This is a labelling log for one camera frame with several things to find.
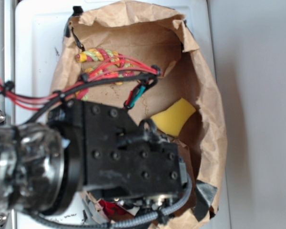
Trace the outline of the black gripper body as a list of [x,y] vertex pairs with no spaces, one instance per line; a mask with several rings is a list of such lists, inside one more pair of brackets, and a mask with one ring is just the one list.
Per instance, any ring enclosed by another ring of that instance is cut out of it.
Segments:
[[183,208],[188,201],[188,188],[181,194],[160,194],[143,198],[113,198],[104,200],[116,203],[134,217],[106,216],[98,203],[103,198],[97,198],[92,192],[85,192],[86,212],[93,224],[167,224],[175,212]]

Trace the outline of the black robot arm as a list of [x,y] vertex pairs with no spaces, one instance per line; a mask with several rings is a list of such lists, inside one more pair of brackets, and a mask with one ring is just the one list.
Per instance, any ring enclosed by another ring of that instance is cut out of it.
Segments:
[[63,213],[77,192],[146,208],[163,218],[192,185],[177,144],[151,119],[136,124],[117,107],[72,99],[46,124],[0,125],[0,213]]

